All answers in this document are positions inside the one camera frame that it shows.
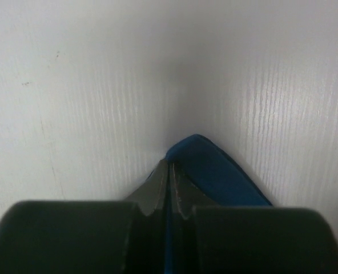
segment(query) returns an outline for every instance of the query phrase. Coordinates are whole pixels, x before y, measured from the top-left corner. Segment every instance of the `blue fabric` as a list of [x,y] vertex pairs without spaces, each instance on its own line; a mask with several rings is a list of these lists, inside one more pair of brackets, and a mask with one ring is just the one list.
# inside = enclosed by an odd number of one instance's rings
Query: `blue fabric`
[[166,159],[178,162],[193,183],[220,205],[272,205],[240,166],[206,137],[185,138],[168,150]]

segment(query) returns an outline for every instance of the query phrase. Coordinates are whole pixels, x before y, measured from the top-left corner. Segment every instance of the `dark foreground object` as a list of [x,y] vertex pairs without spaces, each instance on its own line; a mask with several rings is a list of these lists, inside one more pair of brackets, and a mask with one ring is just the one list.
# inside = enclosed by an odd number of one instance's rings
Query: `dark foreground object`
[[0,273],[164,270],[338,273],[338,246],[318,213],[219,206],[165,160],[123,202],[23,202],[0,223]]

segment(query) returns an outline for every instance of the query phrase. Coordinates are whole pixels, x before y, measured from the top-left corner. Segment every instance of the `white panel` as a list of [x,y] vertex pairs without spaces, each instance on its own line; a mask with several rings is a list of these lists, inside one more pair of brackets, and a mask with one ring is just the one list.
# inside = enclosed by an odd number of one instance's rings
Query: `white panel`
[[0,217],[119,199],[195,132],[338,238],[338,1],[0,0]]

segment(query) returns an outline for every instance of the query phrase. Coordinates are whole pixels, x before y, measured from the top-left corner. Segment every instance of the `scuff mark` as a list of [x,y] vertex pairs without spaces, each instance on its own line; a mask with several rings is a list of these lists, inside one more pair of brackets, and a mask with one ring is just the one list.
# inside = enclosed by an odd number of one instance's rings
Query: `scuff mark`
[[64,189],[62,187],[62,183],[59,182],[57,177],[56,177],[55,168],[54,168],[53,160],[52,160],[52,157],[51,157],[51,153],[50,153],[50,163],[51,163],[51,169],[52,169],[53,174],[54,174],[54,181],[55,181],[56,184],[59,184],[60,190],[61,190],[61,196],[63,197],[64,200],[66,200]]
[[45,129],[43,128],[42,118],[40,118],[40,122],[41,122],[41,129],[42,129],[43,137],[46,138]]

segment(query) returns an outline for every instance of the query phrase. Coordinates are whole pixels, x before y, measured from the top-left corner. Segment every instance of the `white wall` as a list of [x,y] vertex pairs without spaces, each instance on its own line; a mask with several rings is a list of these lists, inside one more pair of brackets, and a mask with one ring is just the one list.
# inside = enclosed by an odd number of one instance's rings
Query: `white wall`
[[338,1],[0,0],[0,217],[121,198],[195,132],[338,238]]

